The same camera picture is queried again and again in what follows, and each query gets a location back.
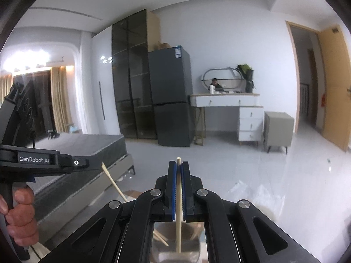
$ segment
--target refrigerator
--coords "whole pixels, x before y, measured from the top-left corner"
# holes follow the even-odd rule
[[[194,139],[189,54],[181,46],[149,52],[149,68],[158,143],[189,147]]]

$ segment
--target white drawer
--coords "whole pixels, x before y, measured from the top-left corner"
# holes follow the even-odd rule
[[[240,118],[263,119],[262,107],[240,107]]]
[[[262,131],[263,130],[263,119],[258,118],[242,118],[239,120],[239,131]]]
[[[238,133],[239,141],[260,141],[262,139],[261,131],[240,131]]]
[[[256,95],[213,95],[191,96],[190,104],[193,107],[239,107],[255,106]]]

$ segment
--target mattress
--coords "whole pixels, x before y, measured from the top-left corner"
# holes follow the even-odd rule
[[[97,155],[107,168],[127,155],[123,135],[86,135],[61,133],[57,139],[43,139],[36,148],[58,150],[73,156]],[[35,194],[36,220],[40,221],[69,196],[94,180],[101,170],[89,170],[61,176],[38,177],[29,183]]]

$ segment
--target screw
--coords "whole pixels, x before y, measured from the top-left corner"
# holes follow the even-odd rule
[[[159,196],[159,195],[161,195],[161,191],[159,189],[153,189],[153,190],[151,190],[150,194],[152,196]]]
[[[110,209],[116,209],[119,207],[119,202],[118,201],[111,201],[108,203],[108,207]]]
[[[199,196],[207,196],[208,192],[207,192],[207,190],[205,190],[205,189],[199,189],[199,190],[197,191],[197,194],[198,194]]]
[[[243,209],[248,209],[250,206],[250,203],[248,201],[242,200],[239,202],[239,206]]]

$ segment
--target hand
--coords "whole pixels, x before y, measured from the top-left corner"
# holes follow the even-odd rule
[[[30,187],[18,189],[14,194],[18,203],[8,210],[7,203],[0,195],[0,213],[8,222],[7,230],[19,246],[34,245],[39,241],[38,226],[34,218],[34,193]]]

